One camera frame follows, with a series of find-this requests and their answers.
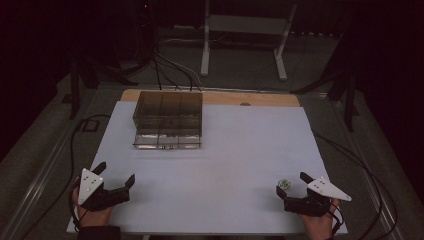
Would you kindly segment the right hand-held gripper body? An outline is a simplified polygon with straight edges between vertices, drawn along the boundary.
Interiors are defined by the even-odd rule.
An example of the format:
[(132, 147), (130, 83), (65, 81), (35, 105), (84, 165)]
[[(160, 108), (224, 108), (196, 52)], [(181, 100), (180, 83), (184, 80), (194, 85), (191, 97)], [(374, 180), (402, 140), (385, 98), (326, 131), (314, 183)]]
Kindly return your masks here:
[(329, 212), (331, 199), (351, 201), (352, 197), (325, 178), (316, 178), (307, 184), (306, 196), (290, 197), (284, 201), (284, 210), (311, 217), (321, 217)]

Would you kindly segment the white metal stand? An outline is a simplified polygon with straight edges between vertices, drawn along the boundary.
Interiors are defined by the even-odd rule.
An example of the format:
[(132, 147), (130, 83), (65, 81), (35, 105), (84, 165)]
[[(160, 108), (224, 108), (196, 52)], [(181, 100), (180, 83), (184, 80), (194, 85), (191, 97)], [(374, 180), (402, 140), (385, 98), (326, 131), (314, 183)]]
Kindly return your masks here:
[(290, 4), (288, 15), (285, 18), (266, 18), (235, 15), (217, 15), (210, 13), (210, 0), (205, 0), (204, 15), (204, 46), (201, 59), (200, 75), (207, 77), (209, 74), (210, 60), (210, 32), (235, 32), (251, 34), (279, 35), (280, 44), (273, 50), (274, 64), (276, 66), (279, 79), (286, 81), (287, 72), (283, 62), (283, 51), (291, 30), (296, 4)]

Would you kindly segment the person's right hand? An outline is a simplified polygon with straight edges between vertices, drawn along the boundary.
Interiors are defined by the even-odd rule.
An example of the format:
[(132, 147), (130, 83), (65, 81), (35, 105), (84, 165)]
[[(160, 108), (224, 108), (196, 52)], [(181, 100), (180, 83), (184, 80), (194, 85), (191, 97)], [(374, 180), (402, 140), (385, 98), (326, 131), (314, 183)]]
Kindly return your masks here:
[(300, 215), (309, 240), (332, 240), (333, 239), (333, 214), (340, 205), (340, 200), (331, 199), (331, 207), (328, 213), (321, 217)]

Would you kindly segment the white table mat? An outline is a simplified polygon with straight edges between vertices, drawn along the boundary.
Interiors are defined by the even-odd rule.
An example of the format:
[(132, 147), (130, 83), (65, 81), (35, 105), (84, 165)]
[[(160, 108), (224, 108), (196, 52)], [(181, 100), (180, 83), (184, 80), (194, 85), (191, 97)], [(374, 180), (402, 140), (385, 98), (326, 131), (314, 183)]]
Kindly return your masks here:
[(105, 162), (108, 189), (135, 179), (110, 222), (125, 233), (286, 235), (303, 232), (276, 194), (303, 197), (299, 175), (326, 168), (301, 107), (206, 105), (198, 149), (138, 150), (132, 102), (116, 103), (94, 161)]

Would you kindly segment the black square floor plate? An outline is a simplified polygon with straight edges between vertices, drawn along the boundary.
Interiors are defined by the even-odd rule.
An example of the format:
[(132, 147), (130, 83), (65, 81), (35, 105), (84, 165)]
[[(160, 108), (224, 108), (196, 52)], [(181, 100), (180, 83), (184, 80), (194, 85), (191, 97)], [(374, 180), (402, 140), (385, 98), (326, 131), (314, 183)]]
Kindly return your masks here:
[(93, 119), (85, 119), (81, 126), (82, 132), (96, 132), (99, 128), (99, 121)]

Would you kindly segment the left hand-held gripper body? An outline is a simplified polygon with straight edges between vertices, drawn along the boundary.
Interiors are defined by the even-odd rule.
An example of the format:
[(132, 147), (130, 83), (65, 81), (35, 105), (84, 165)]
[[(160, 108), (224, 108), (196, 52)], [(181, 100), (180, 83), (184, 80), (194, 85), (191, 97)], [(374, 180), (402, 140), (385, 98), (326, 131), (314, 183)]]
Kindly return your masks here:
[(102, 211), (109, 207), (128, 202), (130, 186), (107, 190), (104, 179), (98, 174), (83, 169), (81, 172), (79, 196), (77, 203), (91, 212)]

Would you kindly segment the clear divided storage box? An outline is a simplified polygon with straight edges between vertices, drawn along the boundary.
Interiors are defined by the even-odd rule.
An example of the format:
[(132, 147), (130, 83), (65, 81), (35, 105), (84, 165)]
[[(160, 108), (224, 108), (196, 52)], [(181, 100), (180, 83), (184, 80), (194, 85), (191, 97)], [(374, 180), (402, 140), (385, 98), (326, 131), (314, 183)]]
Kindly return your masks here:
[(200, 148), (202, 107), (201, 93), (142, 91), (133, 114), (134, 147), (140, 150)]

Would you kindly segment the black tripod stand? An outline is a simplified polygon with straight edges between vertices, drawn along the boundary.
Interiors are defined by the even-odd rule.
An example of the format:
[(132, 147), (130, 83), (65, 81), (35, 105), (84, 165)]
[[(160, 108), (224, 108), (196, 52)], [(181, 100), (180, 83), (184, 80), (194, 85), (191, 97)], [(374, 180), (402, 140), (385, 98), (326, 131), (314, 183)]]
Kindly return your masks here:
[(319, 79), (304, 87), (290, 91), (291, 94), (302, 95), (332, 82), (333, 85), (327, 92), (327, 99), (339, 101), (342, 97), (345, 97), (343, 120), (350, 132), (354, 131), (353, 115), (356, 87), (354, 67), (357, 63), (355, 50), (350, 50), (353, 45), (354, 36), (349, 33), (343, 34)]
[(129, 81), (124, 78), (122, 75), (114, 72), (110, 68), (108, 68), (105, 64), (100, 63), (99, 61), (94, 60), (91, 57), (86, 56), (72, 56), (70, 61), (70, 104), (71, 104), (71, 112), (70, 119), (74, 119), (80, 109), (80, 87), (79, 87), (79, 77), (83, 70), (81, 69), (82, 65), (88, 65), (94, 68), (97, 68), (100, 72), (106, 74), (111, 77), (113, 80), (121, 83), (126, 86), (137, 86), (137, 83)]

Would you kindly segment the person's left hand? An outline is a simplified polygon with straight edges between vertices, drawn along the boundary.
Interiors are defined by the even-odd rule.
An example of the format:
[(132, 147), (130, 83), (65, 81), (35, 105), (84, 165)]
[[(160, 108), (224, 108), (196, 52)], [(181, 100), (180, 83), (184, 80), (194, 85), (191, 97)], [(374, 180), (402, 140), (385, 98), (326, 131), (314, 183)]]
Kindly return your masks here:
[(72, 201), (77, 210), (77, 216), (81, 227), (108, 226), (113, 208), (109, 207), (101, 211), (91, 212), (78, 204), (79, 188), (72, 193)]

